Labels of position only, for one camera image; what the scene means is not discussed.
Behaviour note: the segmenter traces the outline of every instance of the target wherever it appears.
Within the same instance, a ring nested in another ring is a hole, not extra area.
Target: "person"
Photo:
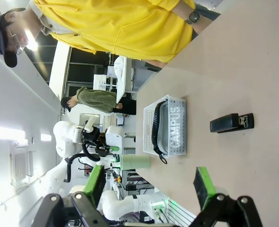
[[[218,13],[193,0],[31,0],[0,16],[0,54],[17,64],[42,31],[87,52],[111,52],[163,67]]]
[[[76,95],[61,99],[62,107],[69,112],[79,103],[108,114],[114,112],[136,115],[136,100],[122,97],[117,104],[116,93],[111,91],[89,90],[82,87],[77,90]]]

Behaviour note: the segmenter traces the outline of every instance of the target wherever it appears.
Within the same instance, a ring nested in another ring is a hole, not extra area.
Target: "beige tabletop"
[[[279,0],[242,0],[222,14],[137,94],[136,154],[143,109],[165,95],[187,101],[187,154],[137,172],[190,212],[197,166],[234,199],[251,196],[264,226],[279,227]],[[254,113],[255,128],[210,133],[209,122]]]

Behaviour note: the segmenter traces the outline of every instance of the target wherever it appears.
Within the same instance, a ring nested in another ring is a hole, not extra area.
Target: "person in green jacket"
[[[61,99],[62,107],[69,112],[78,103],[108,114],[114,112],[136,115],[136,100],[123,97],[117,104],[116,93],[111,91],[89,90],[86,87],[82,87],[77,90],[76,95]]]

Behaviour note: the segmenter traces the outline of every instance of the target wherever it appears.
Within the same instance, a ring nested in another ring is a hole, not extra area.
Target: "yellow hoodie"
[[[190,41],[192,27],[171,12],[179,0],[34,0],[45,16],[75,34],[68,45],[133,59],[169,62]],[[195,8],[193,0],[185,0]]]

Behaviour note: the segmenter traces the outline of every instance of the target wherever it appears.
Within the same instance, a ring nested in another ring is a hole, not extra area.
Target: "smartwatch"
[[[189,15],[188,19],[186,20],[186,23],[188,23],[189,25],[192,23],[196,23],[200,18],[200,15],[193,10],[193,12],[191,12],[191,14]]]

